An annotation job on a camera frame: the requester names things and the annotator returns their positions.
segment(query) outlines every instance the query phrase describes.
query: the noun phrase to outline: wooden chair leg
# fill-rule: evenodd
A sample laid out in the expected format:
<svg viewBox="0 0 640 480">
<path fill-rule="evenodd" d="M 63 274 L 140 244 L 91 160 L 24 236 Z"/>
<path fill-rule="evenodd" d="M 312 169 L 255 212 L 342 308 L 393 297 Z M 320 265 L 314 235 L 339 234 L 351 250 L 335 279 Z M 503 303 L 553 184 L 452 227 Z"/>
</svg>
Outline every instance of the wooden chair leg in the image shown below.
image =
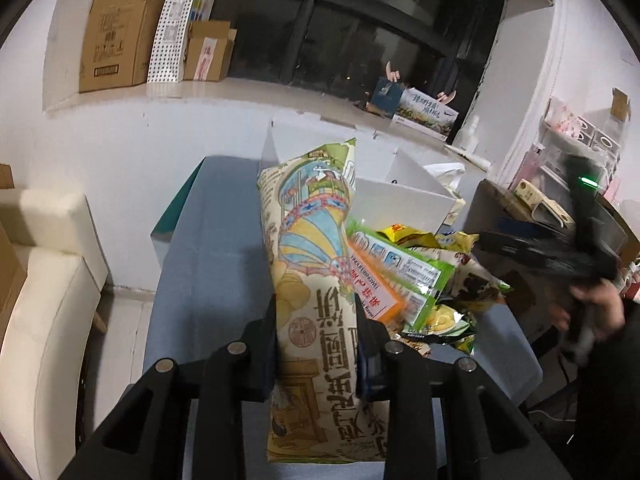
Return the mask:
<svg viewBox="0 0 640 480">
<path fill-rule="evenodd" d="M 107 324 L 102 320 L 102 318 L 100 317 L 100 314 L 98 314 L 97 312 L 94 313 L 93 326 L 101 334 L 107 333 Z"/>
</svg>

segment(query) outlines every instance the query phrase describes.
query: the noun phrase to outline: white cardboard box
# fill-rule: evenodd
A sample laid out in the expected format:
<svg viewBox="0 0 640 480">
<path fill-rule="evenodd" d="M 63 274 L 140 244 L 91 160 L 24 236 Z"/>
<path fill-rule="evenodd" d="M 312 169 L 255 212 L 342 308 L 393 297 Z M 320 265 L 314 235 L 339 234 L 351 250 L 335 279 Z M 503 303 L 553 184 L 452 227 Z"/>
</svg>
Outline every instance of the white cardboard box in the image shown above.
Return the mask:
<svg viewBox="0 0 640 480">
<path fill-rule="evenodd" d="M 455 197 L 411 156 L 372 130 L 328 123 L 311 114 L 273 118 L 260 168 L 303 155 L 328 142 L 356 137 L 356 195 L 351 216 L 372 229 L 401 223 L 436 232 Z"/>
</svg>

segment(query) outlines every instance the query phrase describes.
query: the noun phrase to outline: blue table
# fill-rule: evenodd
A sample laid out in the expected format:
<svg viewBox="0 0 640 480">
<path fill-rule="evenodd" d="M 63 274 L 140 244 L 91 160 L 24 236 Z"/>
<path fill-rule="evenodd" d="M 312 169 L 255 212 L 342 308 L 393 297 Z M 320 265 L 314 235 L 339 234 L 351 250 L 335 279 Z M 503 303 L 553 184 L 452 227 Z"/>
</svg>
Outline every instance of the blue table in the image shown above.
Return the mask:
<svg viewBox="0 0 640 480">
<path fill-rule="evenodd" d="M 207 358 L 240 337 L 247 322 L 264 314 L 273 287 L 262 245 L 257 173 L 257 160 L 220 156 L 204 160 L 162 266 L 145 370 L 163 357 L 178 363 Z M 433 358 L 446 362 L 461 355 L 449 346 L 435 346 L 432 352 Z M 504 305 L 479 316 L 474 357 L 515 404 L 542 382 L 542 370 Z M 382 478 L 383 463 L 267 464 L 268 410 L 267 403 L 243 406 L 248 479 Z M 446 457 L 437 400 L 434 418 L 442 465 Z M 190 450 L 188 443 L 187 458 Z"/>
</svg>

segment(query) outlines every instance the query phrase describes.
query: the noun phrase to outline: sofa cushion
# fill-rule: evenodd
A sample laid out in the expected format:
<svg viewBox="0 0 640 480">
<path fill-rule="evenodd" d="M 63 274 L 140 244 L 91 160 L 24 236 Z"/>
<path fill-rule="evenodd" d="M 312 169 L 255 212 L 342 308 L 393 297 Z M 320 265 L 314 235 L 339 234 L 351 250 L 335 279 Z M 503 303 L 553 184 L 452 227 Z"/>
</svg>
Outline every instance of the sofa cushion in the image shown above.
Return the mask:
<svg viewBox="0 0 640 480">
<path fill-rule="evenodd" d="M 76 452 L 78 381 L 100 291 L 82 256 L 14 244 L 27 269 L 0 349 L 0 433 L 34 480 Z"/>
<path fill-rule="evenodd" d="M 102 290 L 107 265 L 84 194 L 49 189 L 0 189 L 0 222 L 9 240 L 79 254 Z"/>
</svg>

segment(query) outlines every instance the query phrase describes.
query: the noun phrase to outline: human hand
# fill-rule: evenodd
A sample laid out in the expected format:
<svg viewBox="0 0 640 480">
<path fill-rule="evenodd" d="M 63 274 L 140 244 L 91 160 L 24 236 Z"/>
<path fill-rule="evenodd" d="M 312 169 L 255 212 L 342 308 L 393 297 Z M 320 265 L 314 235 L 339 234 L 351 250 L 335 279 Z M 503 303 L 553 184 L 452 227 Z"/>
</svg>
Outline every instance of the human hand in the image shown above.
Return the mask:
<svg viewBox="0 0 640 480">
<path fill-rule="evenodd" d="M 601 280 L 596 286 L 572 286 L 570 292 L 583 303 L 592 303 L 597 308 L 596 339 L 607 338 L 625 325 L 625 310 L 616 287 L 609 280 Z M 562 307 L 549 306 L 551 323 L 561 332 L 569 330 L 571 315 Z"/>
</svg>

